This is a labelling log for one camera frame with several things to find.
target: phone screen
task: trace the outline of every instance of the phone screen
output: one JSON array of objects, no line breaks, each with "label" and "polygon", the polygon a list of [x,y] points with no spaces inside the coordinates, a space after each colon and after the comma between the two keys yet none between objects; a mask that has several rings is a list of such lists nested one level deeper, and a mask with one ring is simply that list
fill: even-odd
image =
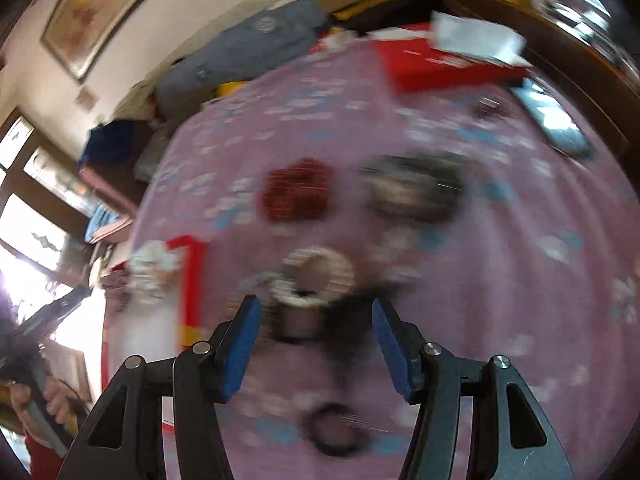
[{"label": "phone screen", "polygon": [[511,91],[542,128],[552,147],[571,157],[590,155],[589,141],[556,99],[531,79]]}]

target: human hand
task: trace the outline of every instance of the human hand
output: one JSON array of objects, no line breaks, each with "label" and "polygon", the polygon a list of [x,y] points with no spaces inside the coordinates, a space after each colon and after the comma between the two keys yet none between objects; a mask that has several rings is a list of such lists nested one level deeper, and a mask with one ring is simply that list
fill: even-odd
[{"label": "human hand", "polygon": [[[56,419],[59,424],[65,424],[71,413],[69,398],[77,399],[78,396],[62,381],[48,377],[45,383],[42,397],[47,401],[47,413]],[[26,431],[40,442],[46,442],[42,430],[29,414],[27,407],[31,402],[31,389],[24,384],[14,384],[11,387],[11,404]]]}]

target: pink bedsheet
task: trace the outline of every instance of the pink bedsheet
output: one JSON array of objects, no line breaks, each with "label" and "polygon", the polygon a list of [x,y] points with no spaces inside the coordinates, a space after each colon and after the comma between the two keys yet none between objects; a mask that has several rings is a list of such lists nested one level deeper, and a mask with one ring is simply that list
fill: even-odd
[{"label": "pink bedsheet", "polygon": [[[488,96],[508,120],[478,121]],[[550,419],[578,479],[593,479],[640,409],[640,206],[613,156],[563,102],[595,147],[576,163],[550,149],[502,88],[396,95],[373,46],[312,54],[271,72],[187,121],[146,194],[134,246],[191,234],[209,243],[202,323],[224,319],[240,282],[279,270],[319,244],[346,254],[360,283],[391,267],[419,282],[400,316],[456,355],[512,358]],[[378,154],[447,150],[468,156],[466,197],[443,226],[405,224],[369,210],[357,167]],[[312,156],[336,171],[323,221],[274,226],[258,206],[268,171]],[[303,438],[300,421],[324,401],[358,410],[370,449],[338,460]],[[460,440],[468,440],[470,402]],[[395,393],[372,340],[349,398],[316,346],[274,344],[252,359],[222,406],[236,479],[397,478],[417,410]],[[464,476],[461,451],[454,478]]]}]

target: metal screw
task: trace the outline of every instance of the metal screw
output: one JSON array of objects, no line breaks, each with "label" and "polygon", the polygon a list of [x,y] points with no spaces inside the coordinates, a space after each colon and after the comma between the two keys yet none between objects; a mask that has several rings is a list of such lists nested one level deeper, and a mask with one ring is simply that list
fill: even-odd
[{"label": "metal screw", "polygon": [[442,346],[438,343],[427,343],[424,346],[424,351],[429,355],[440,355],[442,354]]},{"label": "metal screw", "polygon": [[509,361],[509,358],[506,355],[495,355],[494,365],[498,368],[509,368],[511,361]]},{"label": "metal screw", "polygon": [[142,359],[139,355],[132,355],[131,357],[127,357],[127,360],[124,361],[125,367],[129,370],[133,370],[138,368],[142,364]]},{"label": "metal screw", "polygon": [[193,345],[194,354],[206,354],[209,350],[211,350],[211,345],[206,341],[198,341],[195,345]]}]

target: red box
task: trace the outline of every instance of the red box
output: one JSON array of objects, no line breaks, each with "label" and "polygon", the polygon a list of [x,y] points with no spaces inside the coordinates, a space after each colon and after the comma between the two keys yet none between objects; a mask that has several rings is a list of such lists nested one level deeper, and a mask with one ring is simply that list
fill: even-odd
[{"label": "red box", "polygon": [[[417,23],[403,28],[429,30],[430,24]],[[470,60],[436,50],[424,38],[375,43],[386,74],[399,92],[512,81],[529,76],[527,67]]]}]

